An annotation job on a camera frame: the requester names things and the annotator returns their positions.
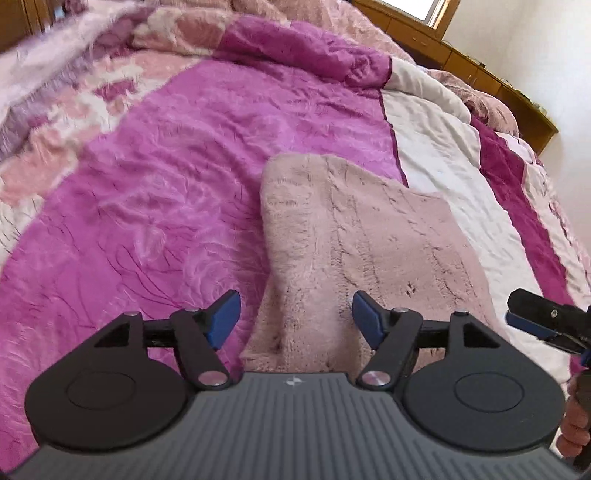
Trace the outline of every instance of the metal screw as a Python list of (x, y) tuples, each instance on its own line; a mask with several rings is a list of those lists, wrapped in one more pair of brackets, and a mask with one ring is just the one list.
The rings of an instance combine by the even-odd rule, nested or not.
[(361, 381), (371, 387), (383, 387), (388, 385), (392, 378), (386, 372), (370, 370), (361, 375)]
[(220, 387), (228, 381), (228, 376), (224, 372), (209, 370), (199, 375), (198, 380), (207, 387)]

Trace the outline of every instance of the finger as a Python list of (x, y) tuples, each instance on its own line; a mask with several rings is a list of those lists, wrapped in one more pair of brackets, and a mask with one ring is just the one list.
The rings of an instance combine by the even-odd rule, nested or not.
[(566, 402), (564, 418), (572, 425), (581, 429), (584, 429), (589, 422), (589, 415), (575, 397), (570, 397)]
[(583, 451), (583, 447), (569, 442), (564, 436), (560, 436), (556, 442), (556, 448), (565, 458), (573, 458), (579, 456)]
[(566, 388), (566, 391), (569, 393), (569, 395), (574, 395), (575, 393), (577, 393), (578, 382), (579, 382), (578, 375), (575, 375), (573, 378), (571, 378), (569, 380), (569, 383), (567, 384), (567, 388)]
[(560, 425), (560, 430), (562, 431), (562, 435), (565, 439), (567, 439), (570, 443), (574, 443), (575, 445), (579, 445), (581, 447), (586, 446), (591, 440), (591, 436), (589, 436), (589, 432), (585, 429), (580, 429), (571, 423), (568, 423), (568, 420), (564, 419), (562, 425)]

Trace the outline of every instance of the wooden dresser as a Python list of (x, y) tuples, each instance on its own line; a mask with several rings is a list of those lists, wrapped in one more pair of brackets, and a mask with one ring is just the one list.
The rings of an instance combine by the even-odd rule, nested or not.
[(521, 92), (499, 80), (483, 65), (430, 35), (424, 25), (378, 0), (354, 0), (353, 4), (409, 52), (418, 64), (453, 73), (474, 89), (501, 100), (515, 116), (522, 138), (538, 155), (558, 133), (554, 124)]
[(0, 0), (0, 53), (53, 22), (54, 0)]

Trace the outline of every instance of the logo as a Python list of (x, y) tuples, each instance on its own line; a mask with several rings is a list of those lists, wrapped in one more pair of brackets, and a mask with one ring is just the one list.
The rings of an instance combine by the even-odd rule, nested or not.
[(286, 380), (285, 383), (290, 387), (297, 387), (299, 384), (304, 383), (301, 378), (298, 377), (291, 377), (289, 380)]

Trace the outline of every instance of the blue clamp tab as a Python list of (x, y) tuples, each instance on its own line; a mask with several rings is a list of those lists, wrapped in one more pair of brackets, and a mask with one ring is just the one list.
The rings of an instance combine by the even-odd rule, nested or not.
[(353, 295), (353, 321), (372, 350), (377, 350), (386, 338), (382, 325), (382, 307), (373, 305), (369, 295), (357, 291)]
[(207, 341), (214, 350), (219, 350), (226, 342), (240, 318), (240, 294), (229, 290), (217, 299), (205, 313), (210, 318)]
[(552, 340), (552, 338), (558, 335), (554, 330), (542, 327), (537, 323), (530, 322), (529, 320), (523, 317), (519, 317), (514, 313), (511, 313), (510, 311), (508, 311), (505, 314), (505, 321), (508, 325), (517, 328), (522, 332), (529, 333), (530, 335), (533, 335), (539, 338), (540, 340)]
[(581, 367), (591, 367), (591, 350), (585, 350), (584, 354), (581, 355)]

